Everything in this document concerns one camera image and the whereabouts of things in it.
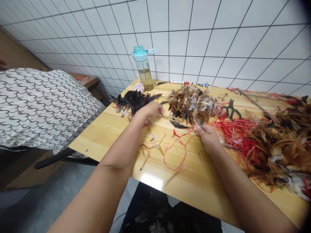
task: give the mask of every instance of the pliers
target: pliers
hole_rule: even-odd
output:
[[[234,109],[233,99],[230,99],[229,106],[225,106],[225,107],[221,107],[221,108],[225,108],[227,110],[226,118],[229,117],[231,120],[233,120],[233,114],[234,114],[234,112],[236,112],[239,115],[239,119],[240,120],[242,119],[241,113],[238,110]]]

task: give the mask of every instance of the person's right hand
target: person's right hand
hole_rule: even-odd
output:
[[[194,131],[201,138],[206,152],[219,153],[223,150],[218,135],[212,127],[208,125],[195,125]]]

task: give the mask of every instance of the bottle handle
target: bottle handle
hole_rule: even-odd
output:
[[[150,49],[148,50],[148,54],[155,54],[156,52],[158,52],[159,50],[158,49]]]

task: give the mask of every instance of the water bottle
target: water bottle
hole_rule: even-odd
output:
[[[145,91],[151,91],[153,89],[148,54],[154,54],[156,52],[158,52],[158,49],[146,50],[142,45],[138,45],[134,47],[132,54],[137,65],[140,80],[145,87]]]

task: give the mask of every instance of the floor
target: floor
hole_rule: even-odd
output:
[[[95,167],[65,163],[44,185],[32,188],[16,205],[0,210],[0,232],[46,232],[87,181]],[[110,232],[119,232],[138,181],[129,179]],[[168,197],[170,205],[179,201]],[[224,233],[243,231],[222,222]]]

